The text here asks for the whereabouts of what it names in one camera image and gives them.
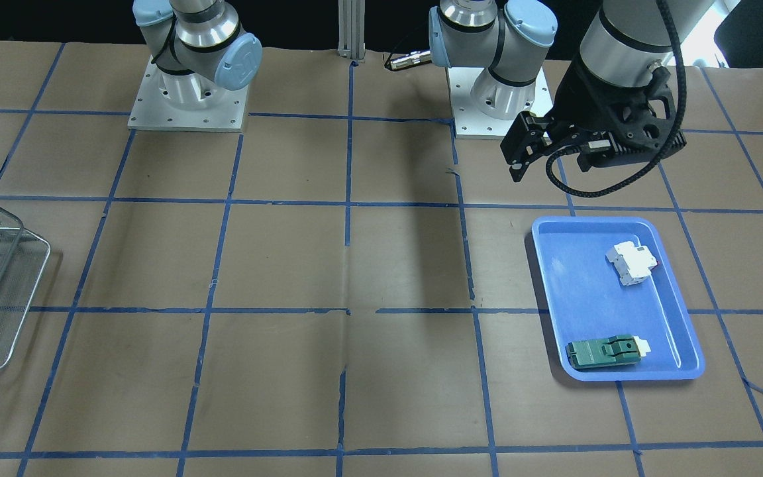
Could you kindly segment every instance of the white circuit breaker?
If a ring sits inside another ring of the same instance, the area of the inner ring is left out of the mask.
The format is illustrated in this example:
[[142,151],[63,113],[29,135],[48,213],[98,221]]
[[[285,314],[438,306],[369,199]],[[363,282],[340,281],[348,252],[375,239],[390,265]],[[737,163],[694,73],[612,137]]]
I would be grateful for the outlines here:
[[640,247],[633,242],[621,242],[605,254],[620,274],[620,283],[624,286],[639,284],[652,275],[652,269],[658,265],[649,248]]

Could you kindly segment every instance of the green electronic component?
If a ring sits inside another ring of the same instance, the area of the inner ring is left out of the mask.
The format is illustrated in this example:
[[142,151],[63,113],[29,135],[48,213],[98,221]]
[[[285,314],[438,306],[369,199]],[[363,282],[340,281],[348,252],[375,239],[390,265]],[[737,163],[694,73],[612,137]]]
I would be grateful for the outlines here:
[[646,339],[632,335],[573,341],[567,344],[567,357],[575,369],[633,364],[639,362],[649,351]]

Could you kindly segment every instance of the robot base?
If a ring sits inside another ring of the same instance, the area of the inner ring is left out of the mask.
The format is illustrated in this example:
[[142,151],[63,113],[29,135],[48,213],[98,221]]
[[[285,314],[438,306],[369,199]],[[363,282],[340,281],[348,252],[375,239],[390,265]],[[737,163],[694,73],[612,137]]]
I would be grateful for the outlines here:
[[161,73],[154,64],[146,66],[137,100],[131,108],[128,128],[140,131],[199,131],[239,133],[246,118],[249,87],[221,91],[218,101],[206,109],[178,109],[163,97]]
[[[484,68],[448,68],[449,99],[452,100],[452,112],[455,118],[455,136],[463,139],[497,139],[505,138],[514,119],[504,121],[482,113],[470,97],[470,90],[476,82],[479,73]],[[535,80],[538,88],[532,107],[534,115],[543,117],[552,108],[552,98],[546,83],[543,69]]]

